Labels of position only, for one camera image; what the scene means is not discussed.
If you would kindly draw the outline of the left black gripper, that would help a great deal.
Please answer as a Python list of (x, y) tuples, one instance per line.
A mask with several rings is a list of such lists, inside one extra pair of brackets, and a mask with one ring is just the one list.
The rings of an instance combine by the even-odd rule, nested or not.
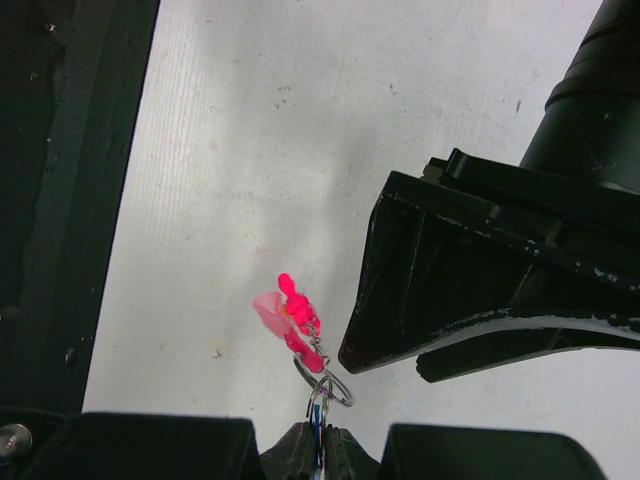
[(639, 349), (637, 196), (455, 152), (392, 172), (338, 358), (436, 383), (581, 349)]

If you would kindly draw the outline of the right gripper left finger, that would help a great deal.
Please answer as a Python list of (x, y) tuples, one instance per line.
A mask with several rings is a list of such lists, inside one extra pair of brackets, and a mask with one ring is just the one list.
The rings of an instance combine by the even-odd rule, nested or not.
[(296, 422), (271, 448), (260, 455), (266, 479), (313, 479), (315, 430), (308, 422)]

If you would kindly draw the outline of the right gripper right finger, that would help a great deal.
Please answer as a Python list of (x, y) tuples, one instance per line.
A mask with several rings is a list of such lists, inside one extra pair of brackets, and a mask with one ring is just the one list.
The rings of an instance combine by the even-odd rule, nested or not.
[(380, 463), (373, 459), (345, 428), (329, 425), (324, 435), (325, 478), (374, 480)]

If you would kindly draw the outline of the blue capped key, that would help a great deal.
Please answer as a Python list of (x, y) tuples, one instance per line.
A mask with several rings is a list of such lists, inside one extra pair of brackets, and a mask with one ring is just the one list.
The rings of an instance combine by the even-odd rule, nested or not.
[(314, 430), (316, 439), (316, 459), (315, 470), (312, 476), (313, 480), (322, 480), (325, 478), (325, 429), (326, 429), (326, 415), (322, 410), (320, 404), (314, 404), (311, 407), (310, 423)]

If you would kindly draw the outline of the silver keyring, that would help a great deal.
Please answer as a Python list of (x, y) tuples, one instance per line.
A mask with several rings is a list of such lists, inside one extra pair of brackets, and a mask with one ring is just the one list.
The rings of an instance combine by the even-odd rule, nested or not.
[(306, 407), (306, 416), (308, 418), (311, 417), (313, 407), (319, 397), (322, 397), (322, 402), (327, 405), (337, 402), (343, 407), (350, 408), (355, 404), (355, 397), (351, 390), (330, 370), (324, 369), (319, 374), (312, 373), (303, 364), (300, 354), (294, 355), (293, 363), (302, 378), (311, 387), (311, 394)]

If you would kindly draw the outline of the pink keychain charm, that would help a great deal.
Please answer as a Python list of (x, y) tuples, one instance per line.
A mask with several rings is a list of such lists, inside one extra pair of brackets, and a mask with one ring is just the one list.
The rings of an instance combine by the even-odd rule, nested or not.
[(277, 291), (259, 295), (252, 307), (264, 327), (283, 340), (308, 371), (319, 374), (328, 362), (320, 346), (322, 322), (309, 298), (298, 290), (288, 273), (281, 273), (277, 283)]

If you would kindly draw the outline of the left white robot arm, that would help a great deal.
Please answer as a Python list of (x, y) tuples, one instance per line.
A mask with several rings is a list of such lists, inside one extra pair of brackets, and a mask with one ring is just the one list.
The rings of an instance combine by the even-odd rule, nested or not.
[(639, 347), (639, 5), (601, 4), (517, 166), (454, 150), (392, 172), (338, 358), (438, 382)]

